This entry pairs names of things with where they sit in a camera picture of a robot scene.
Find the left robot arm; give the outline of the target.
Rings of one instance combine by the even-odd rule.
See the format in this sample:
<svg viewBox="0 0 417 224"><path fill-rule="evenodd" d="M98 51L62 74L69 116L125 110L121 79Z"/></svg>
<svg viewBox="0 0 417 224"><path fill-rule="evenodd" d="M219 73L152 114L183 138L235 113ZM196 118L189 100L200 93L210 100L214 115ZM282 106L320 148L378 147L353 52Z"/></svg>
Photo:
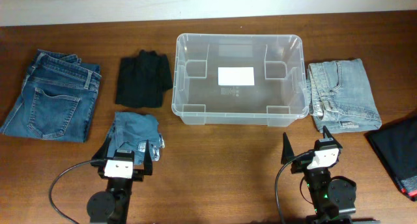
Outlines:
<svg viewBox="0 0 417 224"><path fill-rule="evenodd" d="M92 157L90 164L98 169L100 178L107 181L104 191L91 196L87 203L90 223L126 223L132 186L152 175L152 160L149 146L145 145L143 168L134 167L134 151L117 149L108 156L110 140L107 139Z"/></svg>

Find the small blue denim shorts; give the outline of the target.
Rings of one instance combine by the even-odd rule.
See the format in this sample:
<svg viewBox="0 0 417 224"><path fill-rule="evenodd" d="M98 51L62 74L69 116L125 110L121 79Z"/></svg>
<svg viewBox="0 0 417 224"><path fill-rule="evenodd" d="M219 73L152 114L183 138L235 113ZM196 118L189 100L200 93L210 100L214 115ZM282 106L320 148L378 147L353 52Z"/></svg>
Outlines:
<svg viewBox="0 0 417 224"><path fill-rule="evenodd" d="M118 149L134 152L134 164L141 165L147 143L152 161L160 159L160 149L165 147L158 121L152 115L116 112L106 139L109 140L107 157L114 157Z"/></svg>

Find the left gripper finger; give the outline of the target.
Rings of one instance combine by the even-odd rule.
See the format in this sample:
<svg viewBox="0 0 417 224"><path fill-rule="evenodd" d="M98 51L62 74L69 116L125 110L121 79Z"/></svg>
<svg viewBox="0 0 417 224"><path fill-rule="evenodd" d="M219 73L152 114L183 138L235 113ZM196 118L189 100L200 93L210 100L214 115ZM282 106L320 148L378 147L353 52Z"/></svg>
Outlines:
<svg viewBox="0 0 417 224"><path fill-rule="evenodd" d="M151 176L152 172L153 172L153 165L152 165L151 152L149 149L149 141L146 141L144 160L143 160L143 174L147 176Z"/></svg>
<svg viewBox="0 0 417 224"><path fill-rule="evenodd" d="M93 167L105 167L106 160L108 157L108 148L110 144L111 138L106 137L106 140L103 142L102 146L98 149L98 151L94 154L91 158L93 162L91 162L91 166Z"/></svg>

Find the black garment with red trim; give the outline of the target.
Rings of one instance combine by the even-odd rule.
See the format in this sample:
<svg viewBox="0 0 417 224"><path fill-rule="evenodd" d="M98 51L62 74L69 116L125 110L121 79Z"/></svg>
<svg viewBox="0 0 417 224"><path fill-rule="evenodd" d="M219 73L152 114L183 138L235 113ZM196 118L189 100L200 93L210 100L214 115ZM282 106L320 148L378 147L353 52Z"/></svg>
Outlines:
<svg viewBox="0 0 417 224"><path fill-rule="evenodd" d="M398 190L416 201L416 117L382 126L366 134Z"/></svg>

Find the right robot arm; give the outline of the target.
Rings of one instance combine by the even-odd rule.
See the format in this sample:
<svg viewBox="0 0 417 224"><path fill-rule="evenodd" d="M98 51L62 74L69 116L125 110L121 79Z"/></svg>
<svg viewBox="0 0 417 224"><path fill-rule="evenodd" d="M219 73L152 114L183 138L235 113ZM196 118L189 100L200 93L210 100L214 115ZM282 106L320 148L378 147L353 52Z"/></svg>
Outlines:
<svg viewBox="0 0 417 224"><path fill-rule="evenodd" d="M315 213L307 216L305 222L312 224L360 224L379 223L375 219L353 219L356 212L355 200L357 185L353 180L344 176L331 176L330 168L339 161L343 147L323 127L323 138L316 140L314 148L295 155L286 133L283 134L283 150L281 154L282 167L274 182L274 193L278 214L282 223L284 215L279 202L278 181L286 169L291 168L292 174L302 173L306 182Z"/></svg>

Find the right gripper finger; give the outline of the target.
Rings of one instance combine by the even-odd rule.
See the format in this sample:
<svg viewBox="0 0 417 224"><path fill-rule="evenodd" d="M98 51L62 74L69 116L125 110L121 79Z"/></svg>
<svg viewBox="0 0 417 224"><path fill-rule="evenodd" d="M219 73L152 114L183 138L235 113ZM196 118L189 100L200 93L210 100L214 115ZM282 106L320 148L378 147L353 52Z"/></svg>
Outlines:
<svg viewBox="0 0 417 224"><path fill-rule="evenodd" d="M323 126L323 139L321 140L323 144L327 145L338 145L338 141L332 136L330 131L326 126Z"/></svg>
<svg viewBox="0 0 417 224"><path fill-rule="evenodd" d="M287 134L283 133L283 149L281 153L281 164L286 164L295 158L291 143Z"/></svg>

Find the light blue jeans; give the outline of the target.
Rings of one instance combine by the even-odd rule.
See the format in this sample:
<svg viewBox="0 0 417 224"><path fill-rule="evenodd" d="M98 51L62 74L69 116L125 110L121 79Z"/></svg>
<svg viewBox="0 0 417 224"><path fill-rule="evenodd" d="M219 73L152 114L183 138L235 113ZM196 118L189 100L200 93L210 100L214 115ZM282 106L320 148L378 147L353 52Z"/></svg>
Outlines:
<svg viewBox="0 0 417 224"><path fill-rule="evenodd" d="M319 132L378 130L382 120L361 59L311 63L309 113Z"/></svg>

